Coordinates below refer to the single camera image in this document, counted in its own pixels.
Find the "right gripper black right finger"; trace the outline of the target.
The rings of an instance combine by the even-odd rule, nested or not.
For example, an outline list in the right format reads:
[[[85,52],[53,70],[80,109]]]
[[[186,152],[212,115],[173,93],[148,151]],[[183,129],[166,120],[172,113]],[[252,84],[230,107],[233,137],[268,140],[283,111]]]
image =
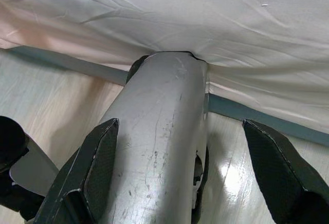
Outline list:
[[[246,119],[253,171],[275,223],[328,223],[328,184],[287,137]]]

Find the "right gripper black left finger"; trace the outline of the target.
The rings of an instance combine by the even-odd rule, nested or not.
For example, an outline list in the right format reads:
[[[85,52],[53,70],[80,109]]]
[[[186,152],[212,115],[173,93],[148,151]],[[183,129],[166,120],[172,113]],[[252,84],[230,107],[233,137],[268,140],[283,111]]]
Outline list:
[[[106,210],[119,120],[96,126],[57,174],[35,223],[98,223]]]

